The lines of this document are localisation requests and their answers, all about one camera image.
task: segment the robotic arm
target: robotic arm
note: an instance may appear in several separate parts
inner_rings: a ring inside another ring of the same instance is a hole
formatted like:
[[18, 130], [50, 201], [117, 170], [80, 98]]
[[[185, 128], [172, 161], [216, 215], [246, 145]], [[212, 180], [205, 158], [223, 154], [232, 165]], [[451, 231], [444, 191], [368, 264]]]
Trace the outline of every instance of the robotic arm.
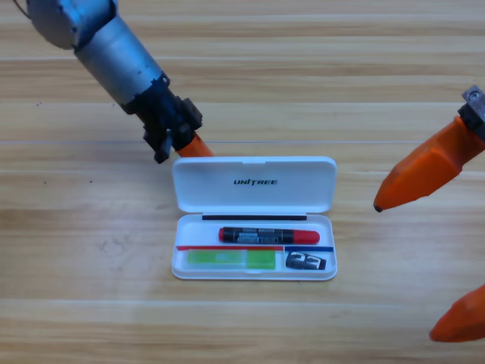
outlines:
[[196, 133], [202, 114], [170, 90], [170, 79], [117, 12], [117, 0], [28, 0], [36, 30], [51, 44], [74, 55], [128, 114], [145, 128], [155, 160], [212, 156]]

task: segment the black marker barrel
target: black marker barrel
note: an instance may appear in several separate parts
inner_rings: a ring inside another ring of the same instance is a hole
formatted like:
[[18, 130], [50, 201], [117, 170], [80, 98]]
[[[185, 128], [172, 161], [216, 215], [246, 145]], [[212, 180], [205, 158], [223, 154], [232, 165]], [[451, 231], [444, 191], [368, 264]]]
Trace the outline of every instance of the black marker barrel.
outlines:
[[219, 230], [219, 240], [223, 243], [245, 244], [316, 244], [320, 234], [304, 230], [223, 227]]

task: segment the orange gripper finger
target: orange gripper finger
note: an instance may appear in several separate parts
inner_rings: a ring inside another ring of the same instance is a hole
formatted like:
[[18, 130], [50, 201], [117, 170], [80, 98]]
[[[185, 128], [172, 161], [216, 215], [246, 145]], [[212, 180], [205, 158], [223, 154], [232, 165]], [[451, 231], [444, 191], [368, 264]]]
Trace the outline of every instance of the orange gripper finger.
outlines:
[[485, 142], [457, 116], [394, 167], [380, 186], [374, 208], [381, 212], [429, 196], [484, 150]]
[[456, 301], [431, 330], [430, 338], [443, 343], [484, 339], [485, 285]]
[[177, 150], [181, 157], [212, 157], [214, 154], [205, 145], [204, 140], [196, 133], [194, 139], [188, 146]]

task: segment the black strip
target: black strip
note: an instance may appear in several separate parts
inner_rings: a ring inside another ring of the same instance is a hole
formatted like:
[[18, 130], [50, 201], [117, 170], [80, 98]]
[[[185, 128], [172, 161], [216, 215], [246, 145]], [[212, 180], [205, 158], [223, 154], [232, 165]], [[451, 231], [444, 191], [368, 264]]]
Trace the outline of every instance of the black strip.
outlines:
[[305, 221], [306, 215], [203, 215], [202, 220], [265, 220], [265, 221]]

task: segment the wooden table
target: wooden table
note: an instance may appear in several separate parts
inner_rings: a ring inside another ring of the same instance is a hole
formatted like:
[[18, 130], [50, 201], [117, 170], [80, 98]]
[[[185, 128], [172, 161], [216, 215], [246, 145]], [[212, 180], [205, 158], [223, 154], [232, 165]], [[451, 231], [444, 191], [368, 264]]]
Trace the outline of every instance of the wooden table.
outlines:
[[329, 282], [180, 281], [171, 162], [0, 1], [0, 360], [483, 363], [428, 339], [485, 282], [485, 158], [377, 214], [380, 182], [485, 86], [482, 0], [120, 0], [217, 155], [339, 165]]

